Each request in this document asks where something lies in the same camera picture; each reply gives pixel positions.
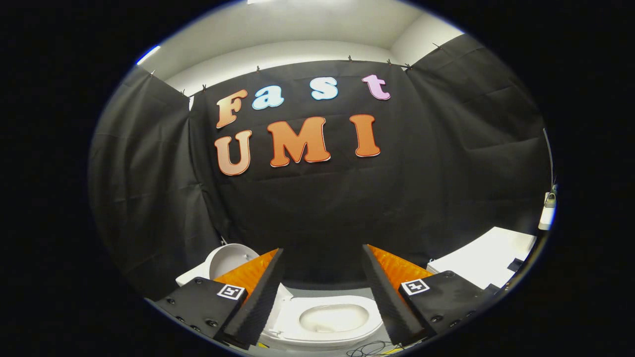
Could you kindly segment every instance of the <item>wire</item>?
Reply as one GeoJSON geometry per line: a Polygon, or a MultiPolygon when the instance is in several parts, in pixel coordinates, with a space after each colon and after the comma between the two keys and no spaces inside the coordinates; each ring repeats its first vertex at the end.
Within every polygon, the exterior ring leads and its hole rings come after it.
{"type": "Polygon", "coordinates": [[[545,134],[545,140],[547,141],[547,150],[549,151],[549,164],[551,165],[551,187],[556,183],[554,180],[554,159],[551,156],[551,145],[549,145],[549,138],[547,137],[547,129],[542,128],[542,132],[545,134]]]}
{"type": "Polygon", "coordinates": [[[409,349],[413,346],[416,346],[423,342],[421,340],[417,343],[408,345],[406,347],[401,346],[401,344],[392,344],[390,341],[374,341],[367,343],[365,345],[359,346],[355,349],[346,352],[348,357],[370,357],[370,356],[387,356],[393,353],[401,352],[406,349],[409,349]],[[393,349],[401,348],[401,351],[391,352],[393,349]]]}

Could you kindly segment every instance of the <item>toilet seat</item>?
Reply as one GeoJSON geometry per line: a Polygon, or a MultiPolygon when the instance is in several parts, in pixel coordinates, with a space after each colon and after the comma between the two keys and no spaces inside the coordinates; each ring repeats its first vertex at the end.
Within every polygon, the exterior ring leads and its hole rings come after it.
{"type": "Polygon", "coordinates": [[[374,300],[356,295],[332,297],[292,297],[284,301],[273,326],[265,328],[263,335],[268,339],[291,346],[304,347],[342,347],[352,346],[356,342],[365,340],[382,326],[382,318],[374,300]],[[329,320],[328,325],[340,325],[340,330],[333,332],[318,332],[310,326],[303,325],[303,318],[312,309],[319,314],[320,307],[334,309],[332,313],[347,313],[347,317],[358,314],[363,321],[359,326],[350,328],[348,321],[329,320]]]}

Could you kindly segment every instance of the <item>white toilet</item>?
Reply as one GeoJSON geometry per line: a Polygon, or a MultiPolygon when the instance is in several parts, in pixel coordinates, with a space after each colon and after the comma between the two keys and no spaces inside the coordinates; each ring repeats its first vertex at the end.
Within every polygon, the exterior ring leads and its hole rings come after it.
{"type": "MultiPolygon", "coordinates": [[[[177,278],[182,286],[197,276],[217,278],[258,257],[247,246],[228,244],[177,278]]],[[[374,300],[356,296],[294,297],[282,284],[259,342],[276,349],[327,351],[356,345],[371,337],[382,318],[374,300]]]]}

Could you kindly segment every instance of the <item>light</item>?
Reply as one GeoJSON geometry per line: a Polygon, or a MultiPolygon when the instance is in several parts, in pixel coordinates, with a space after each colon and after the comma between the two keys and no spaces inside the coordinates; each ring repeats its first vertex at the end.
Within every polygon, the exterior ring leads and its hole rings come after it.
{"type": "Polygon", "coordinates": [[[156,46],[153,49],[150,50],[150,52],[146,53],[145,56],[143,56],[138,62],[137,65],[142,64],[146,58],[152,56],[156,51],[158,51],[161,48],[161,46],[156,46]]]}

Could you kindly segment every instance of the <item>black curtain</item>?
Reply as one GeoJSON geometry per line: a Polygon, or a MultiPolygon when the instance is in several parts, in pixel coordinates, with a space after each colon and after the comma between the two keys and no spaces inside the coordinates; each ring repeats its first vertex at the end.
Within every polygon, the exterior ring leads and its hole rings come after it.
{"type": "Polygon", "coordinates": [[[89,194],[114,262],[150,299],[220,246],[189,160],[189,99],[135,67],[95,129],[89,194]]]}
{"type": "Polygon", "coordinates": [[[520,79],[467,34],[407,71],[443,164],[443,244],[452,252],[493,226],[536,235],[551,167],[542,116],[520,79]]]}
{"type": "Polygon", "coordinates": [[[298,288],[365,285],[359,264],[369,243],[425,266],[493,226],[535,234],[550,189],[542,117],[518,78],[467,35],[404,71],[396,65],[320,61],[245,74],[181,93],[136,68],[109,102],[91,153],[96,221],[113,258],[146,296],[229,243],[258,253],[285,248],[283,283],[298,288]],[[388,100],[362,78],[385,81],[388,100]],[[314,100],[309,82],[334,77],[338,95],[314,100]],[[255,110],[254,93],[280,86],[284,102],[255,110]],[[217,102],[239,90],[235,122],[216,129],[217,102]],[[349,118],[369,114],[381,153],[355,155],[349,118]],[[324,117],[331,159],[273,168],[267,125],[299,133],[324,117]],[[226,176],[214,141],[251,130],[249,168],[226,176]]]}

